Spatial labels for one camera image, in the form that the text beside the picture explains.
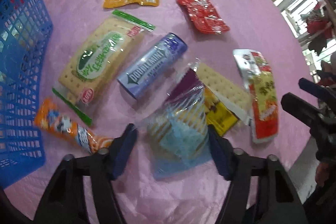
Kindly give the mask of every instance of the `screw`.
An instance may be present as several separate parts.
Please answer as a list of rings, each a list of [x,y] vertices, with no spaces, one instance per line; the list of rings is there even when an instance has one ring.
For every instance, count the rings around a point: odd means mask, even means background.
[[[108,150],[107,148],[105,148],[105,147],[100,148],[100,149],[98,150],[98,154],[100,154],[100,155],[106,155],[106,154],[108,154],[108,153],[109,153],[109,150]]]
[[[275,156],[275,155],[268,155],[267,158],[270,159],[271,161],[277,161],[278,160],[278,157]]]
[[[235,148],[233,150],[233,153],[235,153],[236,155],[242,155],[242,154],[244,154],[244,150],[241,149],[241,148]]]
[[[75,157],[73,156],[73,154],[68,154],[68,155],[65,155],[64,157],[63,157],[63,159],[64,160],[66,160],[66,161],[70,161],[70,160],[72,160],[72,159],[74,159]]]

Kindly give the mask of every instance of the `striped plastic wrapper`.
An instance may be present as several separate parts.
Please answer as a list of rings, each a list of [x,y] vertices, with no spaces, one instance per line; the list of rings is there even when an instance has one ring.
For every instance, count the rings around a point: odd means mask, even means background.
[[[154,177],[171,176],[210,160],[205,87],[188,70],[147,124],[154,154]]]

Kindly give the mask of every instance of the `red snack package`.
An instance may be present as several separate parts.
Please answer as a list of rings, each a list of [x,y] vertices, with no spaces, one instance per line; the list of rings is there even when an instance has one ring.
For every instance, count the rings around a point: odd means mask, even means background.
[[[177,3],[187,7],[191,21],[200,32],[217,34],[230,30],[209,0],[177,0]]]

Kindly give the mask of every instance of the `blue wrapper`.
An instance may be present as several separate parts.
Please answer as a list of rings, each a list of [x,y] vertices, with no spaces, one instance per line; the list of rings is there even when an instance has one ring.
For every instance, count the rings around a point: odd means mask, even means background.
[[[135,61],[117,80],[135,99],[140,98],[146,88],[164,70],[181,57],[188,46],[173,33],[168,33],[158,41],[144,56]]]

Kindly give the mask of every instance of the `blue plastic basket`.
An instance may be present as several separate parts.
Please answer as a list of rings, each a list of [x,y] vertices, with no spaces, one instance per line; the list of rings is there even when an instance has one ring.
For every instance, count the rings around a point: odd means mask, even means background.
[[[43,0],[2,0],[0,6],[0,186],[44,164],[33,126],[45,50],[53,31]]]

